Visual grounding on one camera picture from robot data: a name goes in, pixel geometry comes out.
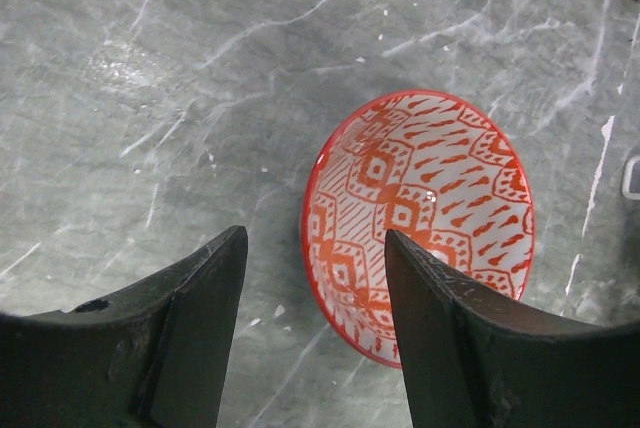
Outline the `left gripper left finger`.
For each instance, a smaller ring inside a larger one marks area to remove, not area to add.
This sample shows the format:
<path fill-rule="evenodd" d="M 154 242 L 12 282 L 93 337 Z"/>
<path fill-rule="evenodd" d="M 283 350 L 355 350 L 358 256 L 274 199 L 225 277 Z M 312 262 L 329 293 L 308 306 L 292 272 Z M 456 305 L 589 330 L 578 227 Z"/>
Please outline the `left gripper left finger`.
<path fill-rule="evenodd" d="M 213 427 L 243 288 L 233 226 L 70 312 L 1 317 L 5 427 Z"/>

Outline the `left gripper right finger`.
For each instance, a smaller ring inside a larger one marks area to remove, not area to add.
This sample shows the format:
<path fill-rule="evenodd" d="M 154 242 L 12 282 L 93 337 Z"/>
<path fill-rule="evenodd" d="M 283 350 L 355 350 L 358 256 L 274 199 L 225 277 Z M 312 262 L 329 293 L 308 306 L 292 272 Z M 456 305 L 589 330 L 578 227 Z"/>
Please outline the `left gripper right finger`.
<path fill-rule="evenodd" d="M 515 301 L 403 233 L 386 278 L 416 427 L 635 427 L 639 326 L 599 327 Z"/>

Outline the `red white patterned bowl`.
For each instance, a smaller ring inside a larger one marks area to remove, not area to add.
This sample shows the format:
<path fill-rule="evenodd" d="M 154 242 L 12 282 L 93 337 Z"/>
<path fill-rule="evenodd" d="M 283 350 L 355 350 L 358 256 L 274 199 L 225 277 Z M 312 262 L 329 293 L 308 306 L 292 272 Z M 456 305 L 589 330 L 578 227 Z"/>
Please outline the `red white patterned bowl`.
<path fill-rule="evenodd" d="M 388 230 L 508 297 L 522 296 L 535 210 L 522 163 L 487 114 L 443 92 L 389 93 L 350 115 L 312 168 L 300 218 L 311 290 L 349 345 L 395 368 Z"/>

